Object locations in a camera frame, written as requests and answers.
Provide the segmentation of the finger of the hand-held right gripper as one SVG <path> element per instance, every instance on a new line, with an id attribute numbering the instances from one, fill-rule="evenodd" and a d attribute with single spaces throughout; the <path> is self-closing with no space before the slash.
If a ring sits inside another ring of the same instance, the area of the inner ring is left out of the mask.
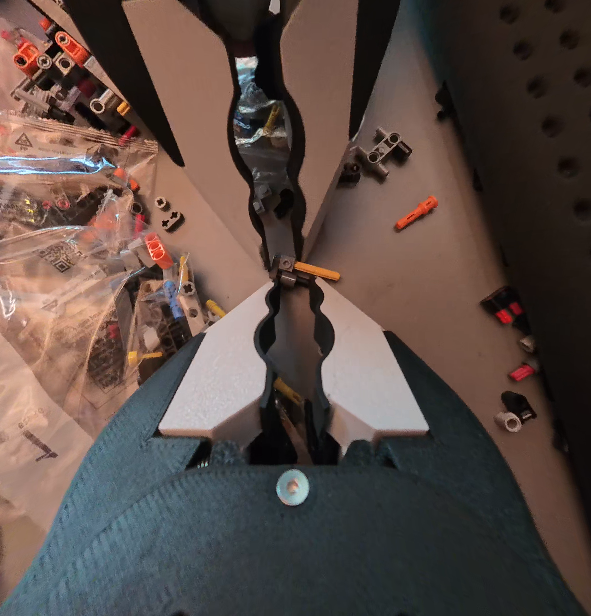
<path id="1" fill-rule="evenodd" d="M 123 1 L 122 9 L 184 162 L 184 172 L 245 252 L 269 268 L 253 180 L 235 143 L 235 61 L 199 10 L 182 1 Z"/>
<path id="2" fill-rule="evenodd" d="M 277 59 L 291 130 L 293 247 L 307 258 L 351 143 L 357 1 L 267 1 L 278 16 Z"/>

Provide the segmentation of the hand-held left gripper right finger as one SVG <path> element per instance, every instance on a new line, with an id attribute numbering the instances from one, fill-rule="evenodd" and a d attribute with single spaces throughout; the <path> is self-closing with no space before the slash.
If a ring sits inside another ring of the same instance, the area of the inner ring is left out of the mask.
<path id="1" fill-rule="evenodd" d="M 320 439 L 335 443 L 342 458 L 355 442 L 376 446 L 427 435 L 428 422 L 390 345 L 395 335 L 319 278 L 309 284 L 309 302 L 321 351 L 315 374 Z"/>

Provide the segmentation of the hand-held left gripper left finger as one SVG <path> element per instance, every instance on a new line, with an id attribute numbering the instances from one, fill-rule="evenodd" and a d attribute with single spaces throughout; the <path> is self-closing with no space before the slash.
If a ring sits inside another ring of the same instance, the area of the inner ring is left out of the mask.
<path id="1" fill-rule="evenodd" d="M 254 334 L 269 315 L 266 283 L 205 332 L 159 423 L 161 435 L 232 441 L 246 449 L 261 434 L 267 365 Z"/>

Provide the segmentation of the small grey lego assembly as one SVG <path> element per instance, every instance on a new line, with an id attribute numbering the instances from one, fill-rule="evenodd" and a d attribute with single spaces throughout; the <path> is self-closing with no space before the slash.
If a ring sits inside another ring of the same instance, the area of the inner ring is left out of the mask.
<path id="1" fill-rule="evenodd" d="M 284 288 L 309 287 L 317 278 L 331 282 L 338 282 L 341 279 L 341 275 L 334 270 L 297 261 L 286 254 L 274 255 L 269 276 Z"/>

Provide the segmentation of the dark grey lego chassis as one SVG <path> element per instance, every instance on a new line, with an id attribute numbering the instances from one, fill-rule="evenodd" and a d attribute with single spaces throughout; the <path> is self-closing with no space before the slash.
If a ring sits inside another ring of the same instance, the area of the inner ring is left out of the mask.
<path id="1" fill-rule="evenodd" d="M 90 127 L 116 136 L 120 146 L 140 136 L 131 106 L 83 43 L 49 17 L 39 22 L 44 42 L 16 35 L 13 64 L 23 79 L 11 91 L 16 102 L 46 119 Z"/>

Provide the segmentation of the grey double-hole lego connector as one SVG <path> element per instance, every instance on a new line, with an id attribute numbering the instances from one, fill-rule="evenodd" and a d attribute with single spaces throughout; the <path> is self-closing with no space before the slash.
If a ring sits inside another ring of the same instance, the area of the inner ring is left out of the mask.
<path id="1" fill-rule="evenodd" d="M 389 174 L 387 163 L 394 161 L 397 165 L 403 165 L 412 155 L 413 149 L 401 135 L 395 131 L 385 131 L 377 127 L 374 135 L 374 146 L 365 150 L 356 145 L 353 148 L 354 158 L 361 168 L 374 176 L 377 181 L 384 182 Z"/>

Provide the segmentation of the orange lego connector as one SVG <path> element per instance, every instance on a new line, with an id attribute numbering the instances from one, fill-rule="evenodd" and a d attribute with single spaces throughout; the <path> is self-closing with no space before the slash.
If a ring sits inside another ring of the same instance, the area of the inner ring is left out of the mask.
<path id="1" fill-rule="evenodd" d="M 174 265 L 174 261 L 155 232 L 150 232 L 144 237 L 145 245 L 152 261 L 162 270 L 167 270 Z"/>

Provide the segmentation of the orange lego pin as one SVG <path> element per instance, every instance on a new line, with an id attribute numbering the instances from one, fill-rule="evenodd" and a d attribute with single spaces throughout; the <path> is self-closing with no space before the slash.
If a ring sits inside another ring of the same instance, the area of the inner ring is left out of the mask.
<path id="1" fill-rule="evenodd" d="M 427 199 L 417 204 L 417 207 L 414 210 L 399 219 L 394 225 L 395 230 L 400 232 L 401 230 L 405 229 L 407 226 L 415 222 L 417 219 L 426 216 L 427 214 L 432 212 L 437 207 L 438 199 L 435 196 L 429 196 Z"/>

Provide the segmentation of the black lego piece, red pins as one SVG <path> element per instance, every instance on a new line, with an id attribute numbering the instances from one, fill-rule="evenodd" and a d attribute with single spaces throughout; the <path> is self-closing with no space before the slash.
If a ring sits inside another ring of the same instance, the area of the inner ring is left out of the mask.
<path id="1" fill-rule="evenodd" d="M 502 325 L 511 325 L 522 334 L 530 334 L 530 324 L 518 293 L 507 285 L 480 300 L 479 305 Z"/>

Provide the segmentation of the pile of clear lego bags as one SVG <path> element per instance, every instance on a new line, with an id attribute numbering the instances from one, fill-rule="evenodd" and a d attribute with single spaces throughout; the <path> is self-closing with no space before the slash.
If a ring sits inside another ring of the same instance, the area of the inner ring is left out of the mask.
<path id="1" fill-rule="evenodd" d="M 106 133 L 0 111 L 0 497 L 48 530 L 0 615 L 68 614 L 50 598 L 60 572 L 194 454 L 144 423 L 161 389 L 129 398 L 206 327 L 134 220 L 125 181 L 156 154 L 134 143 L 130 166 Z"/>

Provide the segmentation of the small zip bag of pins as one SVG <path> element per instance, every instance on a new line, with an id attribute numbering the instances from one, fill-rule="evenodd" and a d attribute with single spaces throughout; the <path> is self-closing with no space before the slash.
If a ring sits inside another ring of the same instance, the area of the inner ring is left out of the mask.
<path id="1" fill-rule="evenodd" d="M 236 59 L 240 96 L 232 117 L 239 154 L 250 169 L 256 191 L 268 187 L 273 193 L 291 189 L 287 163 L 291 154 L 290 134 L 281 100 L 269 98 L 257 84 L 256 57 Z"/>

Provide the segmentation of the black connector with white pin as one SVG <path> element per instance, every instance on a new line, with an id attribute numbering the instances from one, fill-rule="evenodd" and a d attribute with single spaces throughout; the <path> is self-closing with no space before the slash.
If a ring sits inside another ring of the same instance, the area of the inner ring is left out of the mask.
<path id="1" fill-rule="evenodd" d="M 520 432 L 526 422 L 537 418 L 537 413 L 522 394 L 506 390 L 500 400 L 504 409 L 494 415 L 494 423 L 511 434 Z"/>

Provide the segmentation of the black perforated pad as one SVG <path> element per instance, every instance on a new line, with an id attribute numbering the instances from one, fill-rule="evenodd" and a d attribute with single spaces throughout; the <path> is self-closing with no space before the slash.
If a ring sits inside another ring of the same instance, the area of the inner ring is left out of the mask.
<path id="1" fill-rule="evenodd" d="M 591 1 L 423 1 L 591 530 Z"/>

